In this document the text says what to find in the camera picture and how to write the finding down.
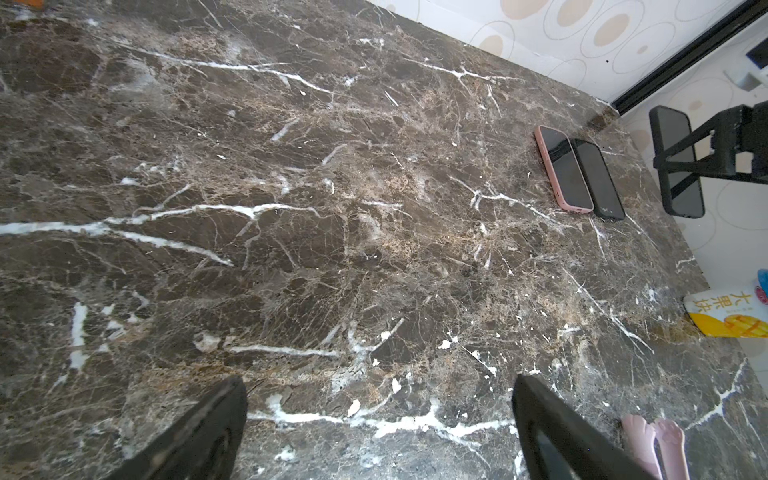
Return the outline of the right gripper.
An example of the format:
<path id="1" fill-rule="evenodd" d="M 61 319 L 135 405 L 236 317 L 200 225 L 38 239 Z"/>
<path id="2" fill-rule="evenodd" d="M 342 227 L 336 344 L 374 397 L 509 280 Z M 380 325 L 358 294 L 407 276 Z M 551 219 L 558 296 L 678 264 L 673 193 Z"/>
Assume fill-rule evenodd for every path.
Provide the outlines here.
<path id="1" fill-rule="evenodd" d="M 713 172 L 671 171 L 685 177 L 672 187 L 666 198 L 676 198 L 699 178 L 742 183 L 767 184 L 767 102 L 753 107 L 732 107 L 713 115 L 695 130 L 687 114 L 679 110 L 652 111 L 654 168 L 712 168 Z M 697 158 L 695 145 L 710 140 L 709 154 Z M 748 173 L 738 172 L 736 157 L 751 153 Z"/>

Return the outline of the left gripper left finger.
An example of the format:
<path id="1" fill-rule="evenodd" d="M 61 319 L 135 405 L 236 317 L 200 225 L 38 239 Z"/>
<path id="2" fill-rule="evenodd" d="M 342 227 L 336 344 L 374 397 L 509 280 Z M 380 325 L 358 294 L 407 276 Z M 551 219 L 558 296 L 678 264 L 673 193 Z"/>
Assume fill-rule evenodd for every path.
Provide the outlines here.
<path id="1" fill-rule="evenodd" d="M 227 377 L 108 477 L 229 479 L 242 442 L 247 408 L 243 379 Z"/>

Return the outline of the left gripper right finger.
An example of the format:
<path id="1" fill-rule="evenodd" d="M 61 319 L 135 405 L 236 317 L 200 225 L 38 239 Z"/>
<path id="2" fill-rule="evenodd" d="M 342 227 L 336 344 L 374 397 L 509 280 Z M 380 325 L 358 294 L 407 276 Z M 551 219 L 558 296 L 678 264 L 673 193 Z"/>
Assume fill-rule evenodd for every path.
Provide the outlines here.
<path id="1" fill-rule="evenodd" d="M 652 477 L 535 377 L 517 376 L 511 403 L 532 479 Z"/>

